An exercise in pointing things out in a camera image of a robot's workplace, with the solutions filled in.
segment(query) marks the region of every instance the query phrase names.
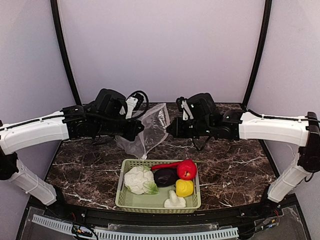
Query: basket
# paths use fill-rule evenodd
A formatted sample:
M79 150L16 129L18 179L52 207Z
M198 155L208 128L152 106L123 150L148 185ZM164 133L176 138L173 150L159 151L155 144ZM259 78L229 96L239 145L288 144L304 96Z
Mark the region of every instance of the basket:
M181 160L142 160L126 159L122 163L121 173L116 191L115 204L125 212L143 214L190 214L201 206L200 184L198 174L193 179L194 191L191 196L185 197L186 207L165 208L165 200L169 198L169 190L175 190L174 186L159 187L158 194L137 195L130 192L124 184L124 175L133 167L145 165L152 167L158 164L170 164Z

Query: plastic bag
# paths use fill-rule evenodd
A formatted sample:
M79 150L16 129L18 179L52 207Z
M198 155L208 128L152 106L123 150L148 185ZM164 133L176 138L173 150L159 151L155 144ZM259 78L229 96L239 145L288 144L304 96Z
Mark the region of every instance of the plastic bag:
M154 106L139 120L144 125L144 130L136 136L134 141L128 141L121 136L117 136L116 142L127 154L145 160L148 152L162 143L168 136L166 128L170 124L170 118L166 104L160 103Z

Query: eggplant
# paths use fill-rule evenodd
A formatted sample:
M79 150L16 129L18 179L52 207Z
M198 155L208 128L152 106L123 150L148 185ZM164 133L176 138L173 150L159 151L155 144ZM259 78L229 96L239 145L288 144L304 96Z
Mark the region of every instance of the eggplant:
M162 168L153 174L154 182L158 188L176 184L179 179L176 168Z

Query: robotic arm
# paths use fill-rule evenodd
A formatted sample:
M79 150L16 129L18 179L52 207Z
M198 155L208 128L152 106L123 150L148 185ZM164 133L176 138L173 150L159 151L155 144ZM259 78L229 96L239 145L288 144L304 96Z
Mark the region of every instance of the robotic arm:
M144 98L146 108L132 117L133 110L140 107ZM66 107L50 115L14 124L2 124L0 121L0 180L8 180L43 204L51 205L63 199L62 193L31 172L19 160L16 151L54 140L94 139L100 135L117 135L134 141L144 130L137 119L147 109L148 97L142 91L134 92L126 100L125 96L114 90L102 89L95 101L84 106Z
M270 211L303 179L320 171L320 130L317 115L281 117L251 110L228 110L220 114L209 93L177 99L182 117L176 117L167 132L174 138L260 139L292 143L299 153L282 175L265 190L261 203Z

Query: marble table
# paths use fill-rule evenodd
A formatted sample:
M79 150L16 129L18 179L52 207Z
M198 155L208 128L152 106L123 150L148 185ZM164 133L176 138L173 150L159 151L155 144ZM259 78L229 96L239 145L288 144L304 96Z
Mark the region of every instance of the marble table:
M222 112L240 109L239 104L218 107ZM168 103L167 109L171 120L181 114L176 104ZM117 147L115 140L105 145L92 145L89 138L64 141L46 181L60 187L69 204L117 211L115 198L122 161L133 158ZM199 211L257 203L265 187L276 179L258 140L211 139L199 152L191 139L169 135L149 152L148 159L203 161L198 165Z

